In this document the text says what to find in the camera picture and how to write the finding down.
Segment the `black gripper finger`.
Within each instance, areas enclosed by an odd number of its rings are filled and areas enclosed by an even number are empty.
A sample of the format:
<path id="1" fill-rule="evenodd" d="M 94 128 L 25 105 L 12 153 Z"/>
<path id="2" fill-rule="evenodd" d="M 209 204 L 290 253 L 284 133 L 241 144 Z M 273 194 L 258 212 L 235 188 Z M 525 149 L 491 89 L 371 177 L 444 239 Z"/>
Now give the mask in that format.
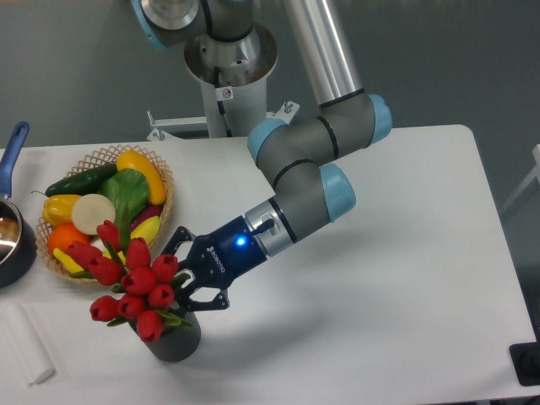
<path id="1" fill-rule="evenodd" d="M 179 226 L 161 252 L 161 255 L 175 255 L 180 247 L 188 242 L 193 242 L 196 236 L 186 227 Z"/>
<path id="2" fill-rule="evenodd" d="M 192 281 L 183 287 L 183 284 L 190 279 L 188 273 L 180 273 L 173 278 L 173 291 L 175 301 L 187 312 L 196 311 L 223 311 L 230 307 L 228 290 L 226 288 L 209 285 L 207 279 L 192 277 Z M 192 294 L 201 288 L 218 289 L 218 293 L 208 301 L 197 301 L 191 298 Z"/>

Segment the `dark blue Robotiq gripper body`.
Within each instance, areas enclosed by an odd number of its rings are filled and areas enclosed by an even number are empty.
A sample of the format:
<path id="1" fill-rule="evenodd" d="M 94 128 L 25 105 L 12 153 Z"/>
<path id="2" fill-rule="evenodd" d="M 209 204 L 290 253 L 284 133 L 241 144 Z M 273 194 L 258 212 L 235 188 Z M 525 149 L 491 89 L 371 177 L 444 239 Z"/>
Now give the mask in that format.
<path id="1" fill-rule="evenodd" d="M 225 290 L 238 277 L 295 242 L 284 213 L 270 198 L 245 215 L 195 238 L 184 260 L 193 280 L 180 291 L 180 297 L 189 297 L 200 288 Z"/>

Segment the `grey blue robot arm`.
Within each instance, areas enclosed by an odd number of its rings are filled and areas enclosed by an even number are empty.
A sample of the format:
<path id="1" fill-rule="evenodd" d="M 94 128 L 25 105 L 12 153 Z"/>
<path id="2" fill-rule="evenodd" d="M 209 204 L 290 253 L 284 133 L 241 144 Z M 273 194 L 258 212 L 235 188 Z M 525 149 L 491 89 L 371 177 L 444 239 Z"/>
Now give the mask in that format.
<path id="1" fill-rule="evenodd" d="M 330 1 L 287 1 L 285 8 L 313 88 L 319 115 L 293 125 L 294 108 L 267 111 L 267 78 L 278 49 L 253 17 L 250 1 L 134 1 L 147 41 L 184 46 L 200 83 L 212 138 L 244 137 L 273 196 L 208 235 L 192 239 L 182 266 L 192 281 L 175 293 L 187 311 L 229 305 L 241 275 L 350 211 L 356 198 L 339 158 L 381 141 L 392 114 L 367 94 Z"/>

